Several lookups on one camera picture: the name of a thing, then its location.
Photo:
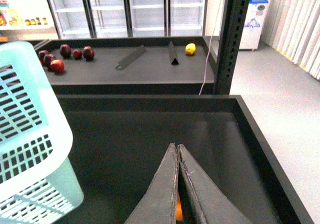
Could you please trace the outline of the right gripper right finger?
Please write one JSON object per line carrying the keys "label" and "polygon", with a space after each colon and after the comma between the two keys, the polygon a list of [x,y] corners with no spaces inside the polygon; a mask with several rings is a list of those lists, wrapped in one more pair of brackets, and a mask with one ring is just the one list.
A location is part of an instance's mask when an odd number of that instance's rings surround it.
{"label": "right gripper right finger", "polygon": [[178,192],[186,224],[250,224],[251,221],[222,193],[187,148],[177,147]]}

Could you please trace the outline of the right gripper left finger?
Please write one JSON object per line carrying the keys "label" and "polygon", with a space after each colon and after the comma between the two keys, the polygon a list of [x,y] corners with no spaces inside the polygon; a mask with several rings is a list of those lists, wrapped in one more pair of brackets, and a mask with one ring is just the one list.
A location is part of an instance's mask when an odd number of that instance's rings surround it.
{"label": "right gripper left finger", "polygon": [[175,224],[179,180],[178,150],[169,144],[153,179],[126,224]]}

